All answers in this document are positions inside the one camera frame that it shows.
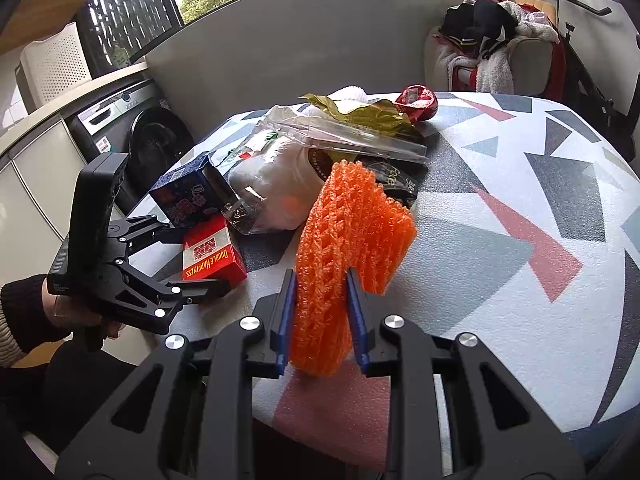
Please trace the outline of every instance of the black sleeve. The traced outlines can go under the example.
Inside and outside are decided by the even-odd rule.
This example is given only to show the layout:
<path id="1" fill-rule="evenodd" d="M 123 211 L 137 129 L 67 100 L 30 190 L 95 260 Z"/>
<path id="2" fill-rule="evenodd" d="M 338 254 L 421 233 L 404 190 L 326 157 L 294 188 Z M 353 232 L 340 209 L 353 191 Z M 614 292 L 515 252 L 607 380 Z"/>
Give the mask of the black sleeve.
<path id="1" fill-rule="evenodd" d="M 0 477 L 15 480 L 54 480 L 54 476 L 22 438 L 0 404 Z"/>
<path id="2" fill-rule="evenodd" d="M 28 353 L 46 341 L 59 341 L 68 330 L 54 327 L 42 307 L 44 274 L 7 283 L 0 290 L 4 318 L 20 349 Z"/>

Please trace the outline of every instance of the silver screw head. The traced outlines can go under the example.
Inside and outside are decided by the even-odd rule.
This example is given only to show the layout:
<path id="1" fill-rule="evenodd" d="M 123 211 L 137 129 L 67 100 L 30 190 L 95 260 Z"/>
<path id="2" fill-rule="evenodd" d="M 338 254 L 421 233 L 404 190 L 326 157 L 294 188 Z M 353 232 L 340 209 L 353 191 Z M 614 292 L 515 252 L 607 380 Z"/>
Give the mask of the silver screw head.
<path id="1" fill-rule="evenodd" d="M 478 344 L 478 336 L 471 334 L 470 332 L 465 332 L 460 334 L 458 341 L 460 341 L 460 344 L 464 346 L 476 346 Z"/>
<path id="2" fill-rule="evenodd" d="M 260 320 L 255 316 L 243 317 L 240 320 L 240 326 L 245 330 L 255 330 L 260 326 Z"/>
<path id="3" fill-rule="evenodd" d="M 404 326 L 404 318 L 402 318 L 401 316 L 397 316 L 396 314 L 386 316 L 385 325 L 387 325 L 389 328 L 402 328 Z"/>
<path id="4" fill-rule="evenodd" d="M 184 338 L 180 334 L 173 334 L 164 340 L 164 346 L 171 350 L 177 350 L 184 345 Z"/>

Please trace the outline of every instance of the red cigarette pack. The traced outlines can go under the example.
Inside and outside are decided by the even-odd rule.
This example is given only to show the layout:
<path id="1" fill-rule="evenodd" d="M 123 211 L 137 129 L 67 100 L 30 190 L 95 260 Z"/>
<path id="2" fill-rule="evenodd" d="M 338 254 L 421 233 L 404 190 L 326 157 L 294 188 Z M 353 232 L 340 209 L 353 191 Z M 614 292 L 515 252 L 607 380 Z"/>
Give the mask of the red cigarette pack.
<path id="1" fill-rule="evenodd" d="M 219 278 L 227 280 L 231 287 L 246 278 L 244 263 L 221 214 L 213 215 L 187 232 L 182 252 L 182 278 Z"/>

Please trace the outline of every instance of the laundry basket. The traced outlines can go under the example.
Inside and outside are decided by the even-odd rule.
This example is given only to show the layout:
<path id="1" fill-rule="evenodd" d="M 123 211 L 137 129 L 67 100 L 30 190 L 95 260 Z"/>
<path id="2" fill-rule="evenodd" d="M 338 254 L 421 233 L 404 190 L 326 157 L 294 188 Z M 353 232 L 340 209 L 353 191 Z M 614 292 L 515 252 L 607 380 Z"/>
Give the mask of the laundry basket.
<path id="1" fill-rule="evenodd" d="M 35 108 L 91 80 L 75 23 L 25 46 L 20 65 Z"/>

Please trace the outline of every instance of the white cabinet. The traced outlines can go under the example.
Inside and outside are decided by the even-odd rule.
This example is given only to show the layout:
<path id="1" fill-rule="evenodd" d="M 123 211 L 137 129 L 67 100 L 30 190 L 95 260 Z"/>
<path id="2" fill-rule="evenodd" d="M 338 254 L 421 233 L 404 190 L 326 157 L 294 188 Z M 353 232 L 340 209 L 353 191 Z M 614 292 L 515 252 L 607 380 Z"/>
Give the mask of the white cabinet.
<path id="1" fill-rule="evenodd" d="M 84 166 L 65 122 L 60 120 L 32 140 L 14 157 L 14 163 L 38 206 L 65 237 L 76 179 Z"/>
<path id="2" fill-rule="evenodd" d="M 59 247 L 60 238 L 7 164 L 0 170 L 0 283 L 48 272 Z"/>

